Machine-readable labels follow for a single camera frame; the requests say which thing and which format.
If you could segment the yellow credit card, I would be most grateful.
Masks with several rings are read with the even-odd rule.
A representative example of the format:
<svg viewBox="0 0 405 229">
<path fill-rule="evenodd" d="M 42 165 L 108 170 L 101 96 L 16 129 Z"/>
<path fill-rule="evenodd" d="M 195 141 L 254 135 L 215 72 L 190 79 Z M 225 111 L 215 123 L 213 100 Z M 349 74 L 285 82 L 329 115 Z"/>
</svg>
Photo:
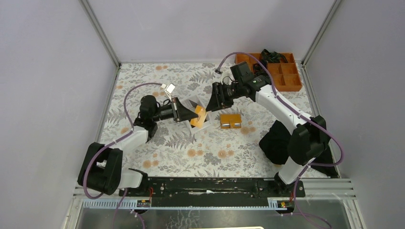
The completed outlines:
<svg viewBox="0 0 405 229">
<path fill-rule="evenodd" d="M 206 117 L 207 117 L 207 112 L 204 107 L 197 105 L 194 111 L 198 117 L 193 118 L 190 120 L 190 124 L 192 127 L 197 127 L 197 128 L 203 128 Z"/>
</svg>

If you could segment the yellow leather card holder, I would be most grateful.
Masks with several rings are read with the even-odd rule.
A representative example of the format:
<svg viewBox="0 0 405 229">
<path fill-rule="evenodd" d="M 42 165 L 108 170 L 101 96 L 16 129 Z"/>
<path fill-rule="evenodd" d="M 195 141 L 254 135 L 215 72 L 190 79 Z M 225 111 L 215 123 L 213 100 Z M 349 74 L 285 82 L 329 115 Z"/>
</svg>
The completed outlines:
<svg viewBox="0 0 405 229">
<path fill-rule="evenodd" d="M 221 129 L 241 128 L 242 119 L 240 114 L 220 114 Z"/>
</svg>

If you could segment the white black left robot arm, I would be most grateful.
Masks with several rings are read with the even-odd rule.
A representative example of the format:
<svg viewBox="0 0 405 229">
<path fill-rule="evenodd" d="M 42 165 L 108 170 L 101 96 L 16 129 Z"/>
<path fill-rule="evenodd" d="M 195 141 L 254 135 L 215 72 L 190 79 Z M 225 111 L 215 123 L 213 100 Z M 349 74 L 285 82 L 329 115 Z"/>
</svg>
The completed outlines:
<svg viewBox="0 0 405 229">
<path fill-rule="evenodd" d="M 124 155 L 134 152 L 153 138 L 159 121 L 173 119 L 182 122 L 197 117 L 177 97 L 164 105 L 160 105 L 152 95 L 142 97 L 138 117 L 129 131 L 109 144 L 93 142 L 89 145 L 79 172 L 78 184 L 89 198 L 92 197 L 88 193 L 89 189 L 112 195 L 118 189 L 130 188 L 136 196 L 143 196 L 148 191 L 148 175 L 138 169 L 124 170 Z"/>
</svg>

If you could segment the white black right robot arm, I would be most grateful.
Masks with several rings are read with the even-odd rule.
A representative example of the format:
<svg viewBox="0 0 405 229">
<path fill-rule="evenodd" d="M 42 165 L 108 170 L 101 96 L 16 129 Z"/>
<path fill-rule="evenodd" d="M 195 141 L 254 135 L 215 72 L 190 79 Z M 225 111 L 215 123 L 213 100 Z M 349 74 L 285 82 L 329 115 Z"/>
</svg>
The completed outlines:
<svg viewBox="0 0 405 229">
<path fill-rule="evenodd" d="M 265 76 L 250 77 L 246 82 L 234 81 L 230 84 L 214 82 L 207 111 L 218 111 L 231 107 L 234 99 L 250 98 L 266 108 L 288 130 L 291 138 L 287 151 L 288 158 L 275 176 L 275 193 L 285 197 L 292 190 L 292 183 L 304 167 L 320 156 L 327 148 L 330 137 L 326 134 L 326 122 L 321 116 L 311 117 L 299 111 L 296 106 L 278 93 L 271 79 Z"/>
</svg>

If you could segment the white card box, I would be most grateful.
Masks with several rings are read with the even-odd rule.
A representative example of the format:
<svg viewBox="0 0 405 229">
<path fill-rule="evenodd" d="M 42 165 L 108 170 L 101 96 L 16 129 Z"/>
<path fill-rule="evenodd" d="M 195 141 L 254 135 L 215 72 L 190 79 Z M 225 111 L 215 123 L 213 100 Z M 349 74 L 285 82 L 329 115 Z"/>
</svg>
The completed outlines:
<svg viewBox="0 0 405 229">
<path fill-rule="evenodd" d="M 198 115 L 197 118 L 193 118 L 185 123 L 192 135 L 202 130 L 207 130 L 209 127 L 212 126 L 211 113 L 205 110 L 205 102 L 200 96 L 190 96 L 184 100 L 183 104 L 186 108 L 190 109 Z"/>
</svg>

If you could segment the floral patterned table mat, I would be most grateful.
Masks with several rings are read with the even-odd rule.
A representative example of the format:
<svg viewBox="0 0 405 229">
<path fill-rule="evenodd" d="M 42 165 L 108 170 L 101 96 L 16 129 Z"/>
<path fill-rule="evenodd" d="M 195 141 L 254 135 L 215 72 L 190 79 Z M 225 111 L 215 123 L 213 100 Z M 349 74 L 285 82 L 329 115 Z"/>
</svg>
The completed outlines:
<svg viewBox="0 0 405 229">
<path fill-rule="evenodd" d="M 151 94 L 166 99 L 160 83 L 172 83 L 181 102 L 198 95 L 205 104 L 216 82 L 214 63 L 125 63 L 117 77 L 100 143 L 108 144 L 130 129 L 130 119 L 139 112 L 140 100 Z M 171 177 L 273 177 L 280 170 L 259 147 L 276 117 L 267 109 L 242 97 L 224 111 L 240 114 L 242 127 L 221 129 L 220 112 L 211 114 L 207 130 L 191 134 L 185 122 L 172 119 L 158 123 L 154 137 L 128 153 L 123 168 L 142 170 L 150 176 Z"/>
</svg>

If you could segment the black cloth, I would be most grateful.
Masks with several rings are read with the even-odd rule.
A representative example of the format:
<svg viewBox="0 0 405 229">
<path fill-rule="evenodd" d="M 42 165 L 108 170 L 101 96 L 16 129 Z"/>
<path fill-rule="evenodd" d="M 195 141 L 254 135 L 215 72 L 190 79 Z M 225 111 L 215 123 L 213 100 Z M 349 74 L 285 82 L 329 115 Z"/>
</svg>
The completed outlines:
<svg viewBox="0 0 405 229">
<path fill-rule="evenodd" d="M 269 132 L 259 141 L 259 147 L 265 156 L 275 165 L 284 165 L 288 159 L 287 147 L 291 134 L 287 128 L 278 120 L 269 129 Z M 317 157 L 313 162 L 321 164 L 332 164 L 333 158 L 330 147 Z M 331 178 L 338 178 L 335 167 L 311 166 L 311 168 L 325 174 Z"/>
</svg>

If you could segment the orange wooden divided tray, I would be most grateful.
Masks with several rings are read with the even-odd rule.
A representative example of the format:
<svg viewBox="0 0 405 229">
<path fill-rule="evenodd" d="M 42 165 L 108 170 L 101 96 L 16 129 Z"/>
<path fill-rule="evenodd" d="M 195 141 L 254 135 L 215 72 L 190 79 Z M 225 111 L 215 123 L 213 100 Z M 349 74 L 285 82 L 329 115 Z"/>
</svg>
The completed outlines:
<svg viewBox="0 0 405 229">
<path fill-rule="evenodd" d="M 298 92 L 302 88 L 302 82 L 298 73 L 293 53 L 282 52 L 288 60 L 288 63 L 268 63 L 267 70 L 274 79 L 276 89 L 280 92 Z M 253 72 L 252 65 L 257 63 L 252 57 L 244 54 L 235 56 L 235 63 L 247 62 L 250 70 Z"/>
</svg>

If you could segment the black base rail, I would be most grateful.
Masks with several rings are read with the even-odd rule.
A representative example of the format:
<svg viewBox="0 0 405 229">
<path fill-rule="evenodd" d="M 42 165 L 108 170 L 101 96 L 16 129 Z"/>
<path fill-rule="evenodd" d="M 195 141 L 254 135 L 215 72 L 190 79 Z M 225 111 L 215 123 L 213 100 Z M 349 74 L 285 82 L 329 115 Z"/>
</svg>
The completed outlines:
<svg viewBox="0 0 405 229">
<path fill-rule="evenodd" d="M 127 197 L 146 197 L 153 207 L 268 207 L 268 200 L 305 197 L 300 181 L 283 185 L 272 178 L 149 177 Z"/>
</svg>

